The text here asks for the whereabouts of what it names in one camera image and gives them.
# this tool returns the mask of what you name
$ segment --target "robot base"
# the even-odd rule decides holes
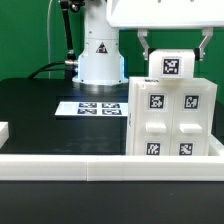
[[[114,92],[117,90],[127,90],[128,89],[128,79],[125,79],[123,82],[114,85],[97,85],[97,84],[88,84],[84,82],[74,81],[73,87],[78,89],[83,89],[90,92]]]

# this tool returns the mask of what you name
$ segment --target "black table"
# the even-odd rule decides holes
[[[126,117],[54,114],[60,101],[127,102],[127,92],[81,91],[64,80],[4,80],[0,82],[0,121],[9,122],[10,138],[1,153],[123,155]]]
[[[0,121],[10,130],[2,154],[125,153],[126,118],[54,113],[61,100],[127,102],[127,91],[98,95],[63,80],[8,79],[0,96]],[[0,182],[7,224],[214,224],[224,223],[223,208],[223,182]]]

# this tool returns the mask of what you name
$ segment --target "green wall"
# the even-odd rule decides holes
[[[50,0],[0,2],[0,80],[27,77],[48,63],[47,12]],[[71,14],[74,48],[83,49],[83,13]],[[150,31],[148,42],[155,48],[195,48],[201,31]],[[51,13],[52,61],[66,57],[62,14],[57,0]],[[120,32],[120,52],[127,58],[128,75],[146,75],[147,63],[136,31]],[[205,77],[219,85],[217,99],[224,104],[224,31],[216,30],[206,48],[203,62],[196,62],[195,77]],[[54,77],[62,78],[62,73]]]

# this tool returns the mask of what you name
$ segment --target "white cable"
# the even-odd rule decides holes
[[[47,46],[48,46],[48,64],[51,63],[51,9],[53,0],[50,0],[47,12]]]

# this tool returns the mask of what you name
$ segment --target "warning label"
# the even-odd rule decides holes
[[[100,54],[107,54],[108,53],[103,42],[100,44],[100,46],[97,49],[96,53],[100,53]]]

